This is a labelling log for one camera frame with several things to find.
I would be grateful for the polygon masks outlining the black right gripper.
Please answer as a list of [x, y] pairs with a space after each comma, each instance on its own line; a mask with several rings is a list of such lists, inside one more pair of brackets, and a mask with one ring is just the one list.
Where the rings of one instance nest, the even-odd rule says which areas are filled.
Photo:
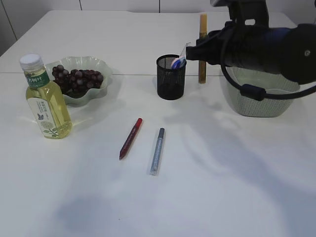
[[196, 46], [186, 48], [186, 59], [204, 61], [210, 65], [231, 66], [228, 43], [232, 37], [232, 27], [211, 31], [205, 38], [198, 39]]

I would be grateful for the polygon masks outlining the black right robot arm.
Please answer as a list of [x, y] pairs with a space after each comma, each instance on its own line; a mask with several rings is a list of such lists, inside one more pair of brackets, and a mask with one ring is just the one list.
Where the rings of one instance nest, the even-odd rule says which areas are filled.
[[313, 86], [291, 94], [269, 94], [250, 84], [239, 85], [227, 72], [238, 67], [270, 74], [281, 74], [299, 85], [316, 80], [316, 26], [299, 24], [296, 28], [271, 28], [264, 0], [213, 0], [214, 7], [226, 6], [230, 20], [221, 30], [211, 31], [186, 48], [186, 58], [220, 65], [226, 80], [241, 95], [262, 101], [288, 100], [315, 93]]

